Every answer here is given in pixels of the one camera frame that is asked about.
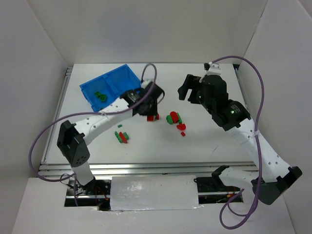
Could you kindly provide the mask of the green numbered lego brick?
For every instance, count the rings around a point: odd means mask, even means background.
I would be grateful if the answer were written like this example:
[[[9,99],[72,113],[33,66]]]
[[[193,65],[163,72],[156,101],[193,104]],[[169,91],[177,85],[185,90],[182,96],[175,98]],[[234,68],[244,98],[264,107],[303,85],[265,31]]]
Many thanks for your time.
[[[127,140],[129,140],[129,136],[128,136],[128,134],[127,134],[126,132],[124,132],[123,135],[125,136],[125,138],[126,138]]]

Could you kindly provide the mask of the long green lego plate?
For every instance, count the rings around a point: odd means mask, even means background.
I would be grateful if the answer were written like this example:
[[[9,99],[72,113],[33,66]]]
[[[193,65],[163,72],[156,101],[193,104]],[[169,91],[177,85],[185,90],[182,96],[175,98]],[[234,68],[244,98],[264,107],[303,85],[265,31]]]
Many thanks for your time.
[[[123,143],[123,141],[122,141],[122,139],[121,139],[121,137],[120,137],[120,135],[119,135],[119,133],[117,131],[115,131],[115,136],[116,136],[116,138],[118,139],[118,141],[120,143]]]

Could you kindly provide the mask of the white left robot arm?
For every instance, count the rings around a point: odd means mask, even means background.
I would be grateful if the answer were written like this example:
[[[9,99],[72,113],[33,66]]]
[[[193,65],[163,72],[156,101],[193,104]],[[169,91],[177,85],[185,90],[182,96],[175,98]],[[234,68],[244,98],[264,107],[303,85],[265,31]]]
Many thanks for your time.
[[[86,194],[94,193],[100,186],[90,169],[88,145],[114,125],[135,115],[156,116],[157,100],[163,92],[154,90],[142,103],[135,106],[146,93],[147,91],[142,88],[137,91],[129,90],[112,104],[97,112],[95,116],[75,123],[67,120],[61,124],[57,146],[67,159],[78,184]]]

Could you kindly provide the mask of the green square lego brick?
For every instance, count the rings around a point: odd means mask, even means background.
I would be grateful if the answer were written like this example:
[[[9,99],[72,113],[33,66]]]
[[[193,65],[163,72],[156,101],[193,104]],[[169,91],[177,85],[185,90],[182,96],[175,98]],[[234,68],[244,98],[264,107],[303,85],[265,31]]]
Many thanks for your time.
[[[102,102],[105,102],[106,99],[107,99],[107,96],[104,95],[104,94],[100,95],[100,97],[99,97],[99,100],[102,101]]]

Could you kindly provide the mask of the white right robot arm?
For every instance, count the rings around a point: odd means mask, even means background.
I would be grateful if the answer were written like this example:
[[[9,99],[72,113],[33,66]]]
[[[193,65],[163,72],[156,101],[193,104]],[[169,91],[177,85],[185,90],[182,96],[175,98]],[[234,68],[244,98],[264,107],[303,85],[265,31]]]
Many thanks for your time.
[[[258,168],[257,173],[251,173],[220,166],[212,173],[215,186],[250,188],[262,203],[271,205],[302,176],[301,169],[284,161],[256,129],[244,105],[229,99],[227,84],[221,76],[187,75],[178,89],[178,98],[202,105],[212,120],[236,139]]]

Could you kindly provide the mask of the red rounded lego brick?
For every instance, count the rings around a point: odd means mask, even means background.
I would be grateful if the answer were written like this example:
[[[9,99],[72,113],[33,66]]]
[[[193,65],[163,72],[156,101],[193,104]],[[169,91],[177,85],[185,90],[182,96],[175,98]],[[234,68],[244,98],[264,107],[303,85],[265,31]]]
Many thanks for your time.
[[[123,135],[123,132],[119,132],[119,135],[120,135],[120,137],[121,137],[121,139],[122,139],[122,141],[123,141],[123,143],[128,143],[128,140],[125,138],[125,136]]]

